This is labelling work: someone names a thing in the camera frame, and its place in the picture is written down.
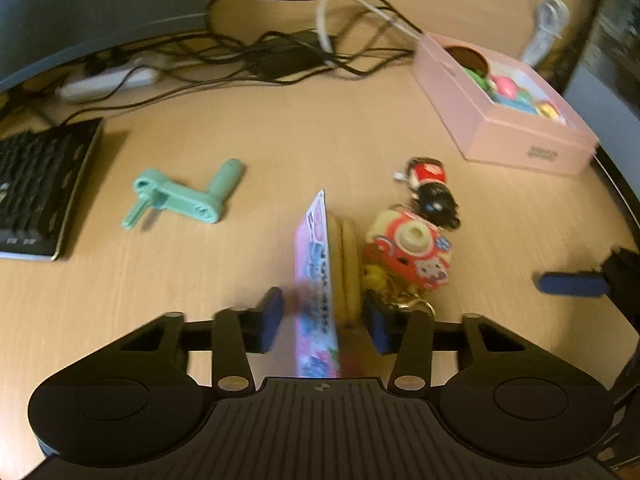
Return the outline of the red toy camera keychain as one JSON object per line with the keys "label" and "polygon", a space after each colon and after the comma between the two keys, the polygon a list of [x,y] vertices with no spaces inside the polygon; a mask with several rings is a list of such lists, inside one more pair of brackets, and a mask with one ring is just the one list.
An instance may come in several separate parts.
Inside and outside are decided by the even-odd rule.
{"label": "red toy camera keychain", "polygon": [[421,290],[448,283],[451,243],[442,231],[404,206],[383,210],[364,236],[363,261]]}

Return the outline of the red black doll keychain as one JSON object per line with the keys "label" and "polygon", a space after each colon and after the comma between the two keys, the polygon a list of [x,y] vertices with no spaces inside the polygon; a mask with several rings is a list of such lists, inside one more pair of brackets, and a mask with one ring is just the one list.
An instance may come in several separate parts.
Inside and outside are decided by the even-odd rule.
{"label": "red black doll keychain", "polygon": [[447,185],[445,167],[438,159],[413,157],[405,169],[394,173],[411,193],[411,208],[420,217],[441,229],[460,228],[458,204]]}

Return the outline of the yellow small toy charm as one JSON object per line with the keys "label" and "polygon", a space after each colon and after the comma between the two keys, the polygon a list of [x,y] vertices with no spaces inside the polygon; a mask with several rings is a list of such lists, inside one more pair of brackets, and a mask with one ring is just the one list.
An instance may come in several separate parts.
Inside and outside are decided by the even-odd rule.
{"label": "yellow small toy charm", "polygon": [[435,309],[426,299],[426,292],[401,281],[377,264],[364,266],[362,286],[364,290],[376,292],[384,304],[393,310],[421,310],[435,315]]}

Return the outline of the pink cardboard box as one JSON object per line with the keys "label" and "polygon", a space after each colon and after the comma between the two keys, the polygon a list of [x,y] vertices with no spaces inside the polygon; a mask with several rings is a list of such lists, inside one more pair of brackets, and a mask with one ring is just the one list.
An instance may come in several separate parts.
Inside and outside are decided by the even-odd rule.
{"label": "pink cardboard box", "polygon": [[416,46],[413,75],[470,162],[576,176],[598,138],[528,65],[437,34]]}

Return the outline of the colourful toys in box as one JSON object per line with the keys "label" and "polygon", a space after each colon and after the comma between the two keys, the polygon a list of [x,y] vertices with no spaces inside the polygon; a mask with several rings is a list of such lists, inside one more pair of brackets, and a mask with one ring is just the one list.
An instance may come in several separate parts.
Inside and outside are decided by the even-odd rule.
{"label": "colourful toys in box", "polygon": [[488,59],[477,50],[463,46],[448,46],[444,50],[495,103],[567,125],[566,118],[551,101],[535,99],[512,77],[493,72]]}

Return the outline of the black keyboard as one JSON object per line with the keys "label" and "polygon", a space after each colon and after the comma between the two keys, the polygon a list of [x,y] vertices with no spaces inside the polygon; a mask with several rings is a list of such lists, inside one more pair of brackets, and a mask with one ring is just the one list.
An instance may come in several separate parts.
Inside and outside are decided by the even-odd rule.
{"label": "black keyboard", "polygon": [[102,118],[1,140],[3,259],[56,260],[103,133]]}

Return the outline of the black power adapter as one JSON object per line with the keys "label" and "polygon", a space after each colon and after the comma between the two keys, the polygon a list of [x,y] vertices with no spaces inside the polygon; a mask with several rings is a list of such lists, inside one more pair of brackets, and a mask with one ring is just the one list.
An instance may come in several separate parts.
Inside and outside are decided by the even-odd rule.
{"label": "black power adapter", "polygon": [[246,70],[262,81],[276,81],[315,68],[327,68],[313,29],[265,32],[244,52]]}

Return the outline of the white power strip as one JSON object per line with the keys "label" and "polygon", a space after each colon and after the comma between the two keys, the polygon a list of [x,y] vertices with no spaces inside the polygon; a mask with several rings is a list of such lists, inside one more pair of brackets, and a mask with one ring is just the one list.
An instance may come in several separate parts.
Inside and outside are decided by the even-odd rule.
{"label": "white power strip", "polygon": [[64,102],[79,104],[105,99],[118,90],[155,84],[159,79],[160,71],[146,58],[135,58],[96,75],[89,75],[84,68],[78,68],[68,75],[55,93]]}

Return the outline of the curved monitor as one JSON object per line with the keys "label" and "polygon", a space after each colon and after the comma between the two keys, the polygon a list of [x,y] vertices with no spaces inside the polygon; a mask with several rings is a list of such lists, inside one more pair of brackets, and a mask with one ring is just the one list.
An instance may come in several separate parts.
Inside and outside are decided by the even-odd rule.
{"label": "curved monitor", "polygon": [[204,24],[207,0],[1,0],[1,88],[130,42]]}

